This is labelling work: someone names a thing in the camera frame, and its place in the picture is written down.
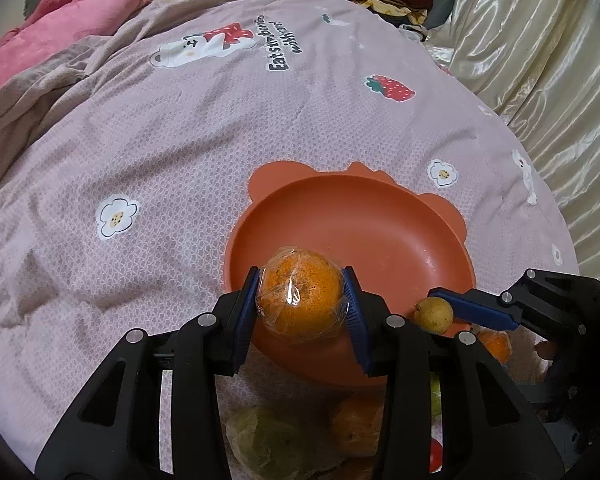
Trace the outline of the orange bear-shaped plate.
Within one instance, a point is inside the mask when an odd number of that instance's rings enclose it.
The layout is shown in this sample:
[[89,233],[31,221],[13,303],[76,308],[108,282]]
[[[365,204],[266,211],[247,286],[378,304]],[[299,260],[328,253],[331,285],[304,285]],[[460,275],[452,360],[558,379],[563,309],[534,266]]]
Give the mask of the orange bear-shaped plate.
[[250,268],[264,266],[283,247],[352,266],[363,290],[403,316],[430,289],[475,287],[460,212],[437,194],[402,188],[382,171],[359,162],[326,172],[269,162],[252,174],[248,193],[251,204],[226,246],[226,290],[238,289]]

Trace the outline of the small yellow-green fruit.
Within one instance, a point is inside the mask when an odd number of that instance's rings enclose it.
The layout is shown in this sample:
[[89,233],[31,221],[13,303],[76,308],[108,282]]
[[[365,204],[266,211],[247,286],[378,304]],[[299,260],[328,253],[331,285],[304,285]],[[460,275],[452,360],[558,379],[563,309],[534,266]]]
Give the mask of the small yellow-green fruit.
[[454,321],[451,305],[439,297],[427,297],[415,306],[414,323],[426,332],[442,335]]

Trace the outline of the pink blanket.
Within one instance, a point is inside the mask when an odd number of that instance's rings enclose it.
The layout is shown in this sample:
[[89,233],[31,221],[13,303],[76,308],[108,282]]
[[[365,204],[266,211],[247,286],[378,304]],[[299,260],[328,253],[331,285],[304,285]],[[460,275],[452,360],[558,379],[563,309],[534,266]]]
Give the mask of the pink blanket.
[[151,0],[40,0],[0,40],[0,89],[13,76],[88,36],[110,36]]

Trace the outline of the pink printed bed quilt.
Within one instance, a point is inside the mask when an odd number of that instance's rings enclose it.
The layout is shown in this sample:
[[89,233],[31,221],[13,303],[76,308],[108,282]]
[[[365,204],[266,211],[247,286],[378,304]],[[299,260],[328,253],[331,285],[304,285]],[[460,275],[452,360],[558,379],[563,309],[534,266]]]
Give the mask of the pink printed bed quilt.
[[344,0],[166,0],[0,90],[0,433],[33,466],[133,327],[222,290],[261,166],[362,162],[463,215],[480,288],[573,273],[552,192],[506,123],[418,42]]

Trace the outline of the orange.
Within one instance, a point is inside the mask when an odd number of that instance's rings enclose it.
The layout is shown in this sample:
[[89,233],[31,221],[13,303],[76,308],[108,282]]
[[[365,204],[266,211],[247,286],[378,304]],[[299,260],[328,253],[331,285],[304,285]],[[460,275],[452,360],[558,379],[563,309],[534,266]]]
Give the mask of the orange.
[[286,344],[335,337],[349,309],[342,270],[318,252],[291,246],[265,263],[256,305],[265,328]]
[[376,454],[384,414],[377,396],[349,396],[332,414],[330,428],[339,451],[345,456],[372,457]]
[[508,363],[513,355],[513,346],[509,334],[505,330],[476,327],[474,333],[494,359],[497,359],[502,365]]

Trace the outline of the cream satin curtain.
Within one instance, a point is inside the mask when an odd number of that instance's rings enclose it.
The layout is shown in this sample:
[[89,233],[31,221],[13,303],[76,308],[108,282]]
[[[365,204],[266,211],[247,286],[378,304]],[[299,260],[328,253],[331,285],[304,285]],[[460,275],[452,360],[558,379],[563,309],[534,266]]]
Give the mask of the cream satin curtain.
[[455,0],[428,49],[515,133],[600,280],[600,0]]

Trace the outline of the green apple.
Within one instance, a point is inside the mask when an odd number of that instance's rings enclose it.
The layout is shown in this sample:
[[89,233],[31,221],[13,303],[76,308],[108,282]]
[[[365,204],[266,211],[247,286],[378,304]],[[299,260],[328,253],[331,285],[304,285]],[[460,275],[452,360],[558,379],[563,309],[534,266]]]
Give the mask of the green apple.
[[344,461],[324,422],[311,411],[243,408],[225,423],[235,460],[255,479],[309,479]]
[[440,380],[435,374],[430,375],[430,406],[432,418],[439,417],[442,414]]

